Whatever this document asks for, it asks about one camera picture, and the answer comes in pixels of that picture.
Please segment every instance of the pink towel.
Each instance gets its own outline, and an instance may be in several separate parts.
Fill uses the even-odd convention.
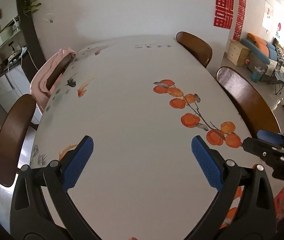
[[[47,80],[57,67],[57,65],[66,57],[68,54],[72,54],[72,57],[75,57],[76,52],[70,47],[67,49],[60,49],[56,54],[54,54],[37,72],[30,84],[30,93],[35,98],[38,108],[41,113],[44,112],[46,105],[49,101],[50,96],[61,76],[56,80],[50,91],[47,89]]]

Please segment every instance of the orange goldfish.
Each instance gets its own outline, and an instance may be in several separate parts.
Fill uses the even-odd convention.
[[[95,78],[91,78],[87,83],[83,84],[79,89],[78,89],[78,97],[82,97],[85,92],[86,92],[86,87],[90,84],[90,82],[95,79]]]
[[[59,161],[61,161],[61,159],[66,155],[66,153],[67,153],[69,150],[71,150],[72,148],[74,148],[74,147],[76,147],[76,146],[78,146],[78,145],[77,145],[77,144],[74,144],[74,145],[69,145],[67,148],[65,148],[65,149],[63,150],[63,152],[59,154]]]

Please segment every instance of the orange persimmon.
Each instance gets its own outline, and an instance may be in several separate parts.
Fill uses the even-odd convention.
[[[235,125],[232,122],[224,122],[221,124],[221,131],[228,134],[235,131]]]
[[[206,134],[206,140],[211,144],[211,145],[222,145],[223,144],[223,138],[224,133],[218,129],[210,130]]]
[[[175,88],[175,87],[168,88],[168,93],[171,96],[174,96],[174,97],[182,97],[183,96],[183,92],[181,90],[179,90],[178,88]]]
[[[170,106],[173,108],[183,109],[185,107],[186,101],[180,98],[174,98],[170,101]]]
[[[242,145],[241,138],[235,133],[229,133],[225,137],[225,143],[227,146],[232,148],[238,148]]]
[[[236,211],[237,211],[237,207],[231,208],[229,210],[229,212],[227,212],[226,218],[233,219],[233,217],[235,216]]]
[[[170,80],[170,79],[163,79],[163,80],[161,80],[160,82],[166,84],[166,85],[169,86],[169,87],[171,87],[171,86],[173,86],[173,85],[175,84],[175,83],[174,83],[172,80]]]
[[[153,91],[158,94],[165,94],[168,92],[168,89],[163,86],[156,86],[154,87]]]
[[[192,95],[192,94],[187,94],[184,96],[186,102],[188,102],[189,104],[192,104],[195,102],[196,98],[195,98],[195,95]]]
[[[187,113],[181,117],[181,123],[189,128],[195,127],[200,122],[200,117]]]
[[[241,197],[241,196],[242,196],[242,188],[241,186],[238,186],[235,192],[234,199],[237,199],[238,197]]]

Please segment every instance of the white drawer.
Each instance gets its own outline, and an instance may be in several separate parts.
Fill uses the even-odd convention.
[[[0,96],[11,91],[13,88],[11,86],[11,84],[9,83],[7,77],[5,75],[3,75],[0,78]]]

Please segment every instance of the wall picture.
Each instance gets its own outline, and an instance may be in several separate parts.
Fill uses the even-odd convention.
[[[265,1],[262,26],[269,31],[272,27],[272,22],[273,22],[273,7],[267,1]]]

